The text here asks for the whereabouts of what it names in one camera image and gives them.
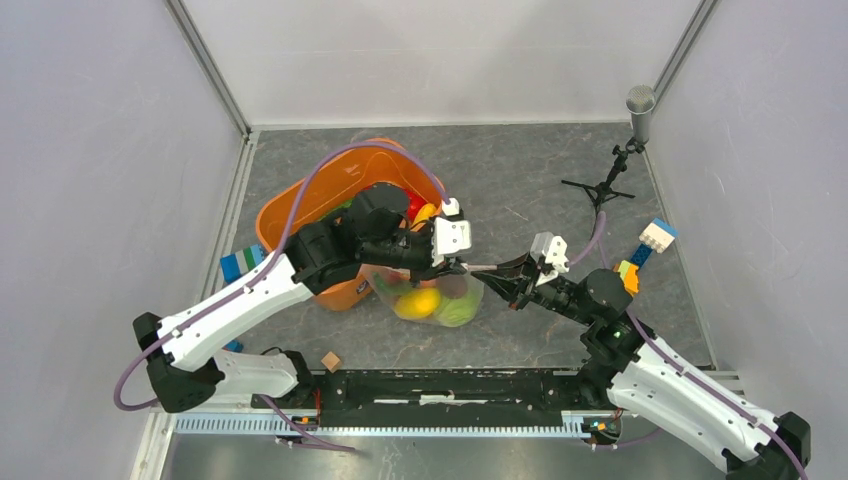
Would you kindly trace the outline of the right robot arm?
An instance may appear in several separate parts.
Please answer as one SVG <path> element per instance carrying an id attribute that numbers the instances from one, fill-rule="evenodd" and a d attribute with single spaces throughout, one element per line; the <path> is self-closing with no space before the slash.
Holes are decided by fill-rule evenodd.
<path id="1" fill-rule="evenodd" d="M 645 418 L 728 479 L 807 478 L 810 424 L 756 406 L 685 360 L 629 312 L 617 272 L 598 268 L 574 282 L 525 254 L 471 274 L 514 310 L 534 304 L 586 326 L 589 360 L 577 382 L 585 405 Z"/>

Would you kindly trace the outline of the orange plastic tub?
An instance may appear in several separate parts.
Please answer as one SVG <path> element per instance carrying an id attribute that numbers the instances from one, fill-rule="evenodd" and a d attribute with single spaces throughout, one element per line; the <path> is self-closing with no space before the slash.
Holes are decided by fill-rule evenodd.
<path id="1" fill-rule="evenodd" d="M 362 265 L 432 265 L 432 230 L 412 231 L 405 190 L 447 197 L 420 161 L 389 142 L 330 154 L 261 210 L 257 231 L 270 252 L 243 293 L 276 313 L 356 282 Z"/>

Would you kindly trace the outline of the yellow mango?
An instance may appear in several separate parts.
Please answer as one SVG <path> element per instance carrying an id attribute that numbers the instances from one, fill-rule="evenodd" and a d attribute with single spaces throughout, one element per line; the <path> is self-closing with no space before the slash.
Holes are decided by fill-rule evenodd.
<path id="1" fill-rule="evenodd" d="M 392 309 L 401 319 L 417 321 L 434 313 L 442 301 L 437 288 L 417 288 L 398 297 Z"/>

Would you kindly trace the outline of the clear zip top bag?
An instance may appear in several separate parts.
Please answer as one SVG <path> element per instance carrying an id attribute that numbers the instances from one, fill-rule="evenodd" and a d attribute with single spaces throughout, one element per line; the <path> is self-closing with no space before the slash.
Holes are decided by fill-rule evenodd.
<path id="1" fill-rule="evenodd" d="M 413 283 L 408 272 L 365 265 L 360 273 L 378 298 L 401 320 L 457 328 L 477 315 L 485 292 L 470 274 L 450 274 Z"/>

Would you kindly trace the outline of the green round fruit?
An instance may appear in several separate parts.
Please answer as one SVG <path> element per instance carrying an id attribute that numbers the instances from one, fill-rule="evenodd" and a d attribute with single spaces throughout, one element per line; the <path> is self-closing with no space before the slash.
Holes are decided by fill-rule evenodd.
<path id="1" fill-rule="evenodd" d="M 433 318 L 445 327 L 460 327 L 470 322 L 477 314 L 482 296 L 473 293 L 458 298 L 443 297 Z"/>

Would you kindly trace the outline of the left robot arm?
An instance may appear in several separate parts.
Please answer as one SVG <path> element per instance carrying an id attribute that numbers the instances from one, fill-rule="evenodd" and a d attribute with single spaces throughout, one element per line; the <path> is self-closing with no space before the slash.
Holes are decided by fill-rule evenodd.
<path id="1" fill-rule="evenodd" d="M 214 397 L 265 395 L 290 407 L 314 394 L 302 355 L 228 352 L 224 346 L 271 315 L 353 280 L 364 265 L 406 270 L 414 280 L 459 274 L 471 228 L 457 200 L 414 228 L 407 194 L 378 183 L 351 204 L 302 225 L 253 270 L 179 314 L 145 313 L 133 327 L 146 357 L 157 403 L 169 413 L 194 409 Z"/>

